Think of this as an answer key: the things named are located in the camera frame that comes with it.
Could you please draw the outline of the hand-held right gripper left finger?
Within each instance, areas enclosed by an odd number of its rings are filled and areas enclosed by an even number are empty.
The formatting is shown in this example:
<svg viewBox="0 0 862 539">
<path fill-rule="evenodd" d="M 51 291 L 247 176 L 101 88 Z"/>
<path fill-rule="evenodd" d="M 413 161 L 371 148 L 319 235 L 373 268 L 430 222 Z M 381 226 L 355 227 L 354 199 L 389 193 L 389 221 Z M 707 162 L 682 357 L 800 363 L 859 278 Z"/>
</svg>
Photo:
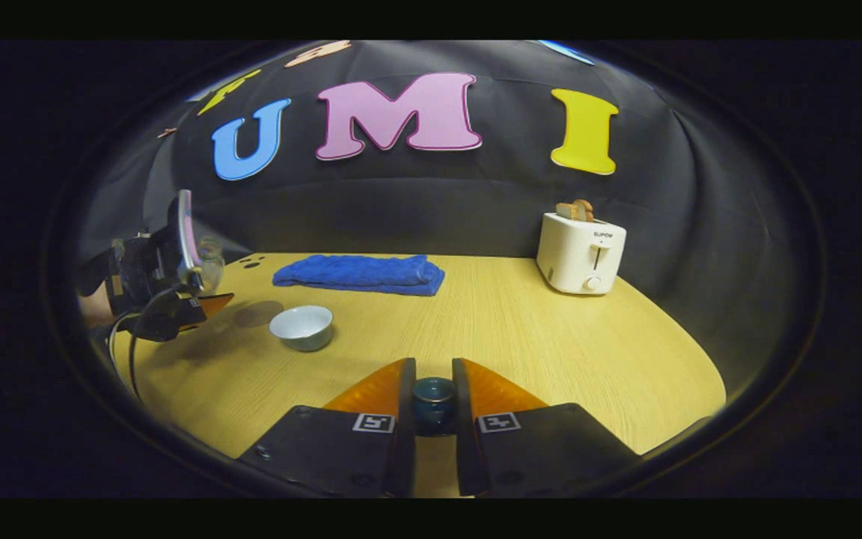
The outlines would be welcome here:
<svg viewBox="0 0 862 539">
<path fill-rule="evenodd" d="M 410 497 L 416 472 L 414 382 L 415 359 L 398 359 L 325 405 L 292 406 L 237 463 L 304 497 Z"/>
</svg>

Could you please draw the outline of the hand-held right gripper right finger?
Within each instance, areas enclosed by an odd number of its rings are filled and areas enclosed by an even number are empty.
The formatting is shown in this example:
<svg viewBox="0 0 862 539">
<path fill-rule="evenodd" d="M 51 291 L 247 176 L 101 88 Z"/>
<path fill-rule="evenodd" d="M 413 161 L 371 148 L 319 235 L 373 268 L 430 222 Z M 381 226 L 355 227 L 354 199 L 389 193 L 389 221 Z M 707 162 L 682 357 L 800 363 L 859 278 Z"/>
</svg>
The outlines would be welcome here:
<svg viewBox="0 0 862 539">
<path fill-rule="evenodd" d="M 551 405 L 486 366 L 455 358 L 459 493 L 565 498 L 612 491 L 642 460 L 581 405 Z"/>
</svg>

